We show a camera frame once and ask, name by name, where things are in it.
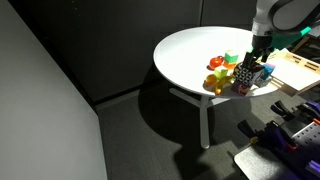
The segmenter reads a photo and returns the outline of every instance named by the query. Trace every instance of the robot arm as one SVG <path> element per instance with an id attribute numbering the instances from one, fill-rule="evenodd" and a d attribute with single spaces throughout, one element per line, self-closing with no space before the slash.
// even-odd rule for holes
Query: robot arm
<path id="1" fill-rule="evenodd" d="M 245 57 L 244 65 L 250 68 L 260 56 L 266 61 L 273 51 L 275 33 L 298 33 L 319 20 L 319 14 L 320 0 L 258 0 L 252 26 L 253 51 Z"/>

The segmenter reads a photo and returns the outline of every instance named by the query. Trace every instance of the white wall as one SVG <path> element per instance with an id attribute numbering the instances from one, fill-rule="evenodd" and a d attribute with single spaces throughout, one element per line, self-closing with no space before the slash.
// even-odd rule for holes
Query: white wall
<path id="1" fill-rule="evenodd" d="M 0 179 L 107 179 L 98 117 L 0 0 Z"/>

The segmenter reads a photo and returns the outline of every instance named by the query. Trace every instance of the gray floor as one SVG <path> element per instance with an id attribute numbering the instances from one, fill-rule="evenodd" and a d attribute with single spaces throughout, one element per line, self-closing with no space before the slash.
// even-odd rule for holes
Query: gray floor
<path id="1" fill-rule="evenodd" d="M 161 81 L 97 107 L 108 180 L 246 179 L 233 157 L 248 146 L 237 129 L 247 119 L 257 130 L 276 117 L 270 105 L 294 107 L 320 99 L 318 87 L 289 97 L 281 91 L 230 100 L 208 110 L 211 147 L 200 147 L 198 109 L 168 92 Z"/>

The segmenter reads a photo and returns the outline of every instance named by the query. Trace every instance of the gray wall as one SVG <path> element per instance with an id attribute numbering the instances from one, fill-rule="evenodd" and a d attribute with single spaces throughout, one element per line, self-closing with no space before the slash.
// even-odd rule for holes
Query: gray wall
<path id="1" fill-rule="evenodd" d="M 251 30 L 256 4 L 257 0 L 205 0 L 201 24 Z"/>
<path id="2" fill-rule="evenodd" d="M 153 81 L 153 50 L 200 24 L 200 0 L 23 0 L 93 101 Z M 251 29 L 256 0 L 204 0 L 202 25 Z"/>
<path id="3" fill-rule="evenodd" d="M 0 179 L 107 179 L 97 115 L 6 0 L 0 27 Z"/>

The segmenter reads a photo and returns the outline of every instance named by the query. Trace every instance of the round white table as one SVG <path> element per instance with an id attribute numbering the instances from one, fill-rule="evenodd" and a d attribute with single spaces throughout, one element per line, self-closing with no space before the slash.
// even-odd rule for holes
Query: round white table
<path id="1" fill-rule="evenodd" d="M 227 50 L 234 50 L 239 53 L 238 61 L 243 60 L 246 51 L 251 49 L 251 41 L 252 33 L 247 30 L 199 27 L 174 33 L 155 48 L 153 58 L 160 73 L 176 86 L 201 95 L 199 101 L 177 89 L 170 89 L 174 95 L 200 108 L 201 146 L 205 149 L 210 147 L 207 108 L 229 99 L 249 98 L 277 90 L 272 85 L 262 88 L 253 86 L 246 96 L 240 96 L 231 91 L 229 85 L 216 96 L 203 87 L 206 77 L 214 73 L 207 69 L 211 58 L 224 56 Z"/>

